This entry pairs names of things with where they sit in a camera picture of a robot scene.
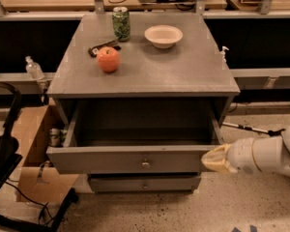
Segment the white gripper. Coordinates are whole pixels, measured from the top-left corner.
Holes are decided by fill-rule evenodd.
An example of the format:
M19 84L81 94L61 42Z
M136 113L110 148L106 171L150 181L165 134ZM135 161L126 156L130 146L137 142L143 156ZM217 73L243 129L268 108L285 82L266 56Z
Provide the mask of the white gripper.
M253 174L255 172L253 141L253 138L244 138L231 145L220 145L204 154L201 162L207 169L220 173Z

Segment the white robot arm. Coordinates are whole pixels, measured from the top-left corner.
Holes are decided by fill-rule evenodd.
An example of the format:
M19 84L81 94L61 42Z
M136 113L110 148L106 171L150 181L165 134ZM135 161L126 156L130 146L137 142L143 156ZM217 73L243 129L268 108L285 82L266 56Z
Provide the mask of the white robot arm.
M268 138L242 138L223 144L201 158L204 166L221 173L278 173L290 177L290 126Z

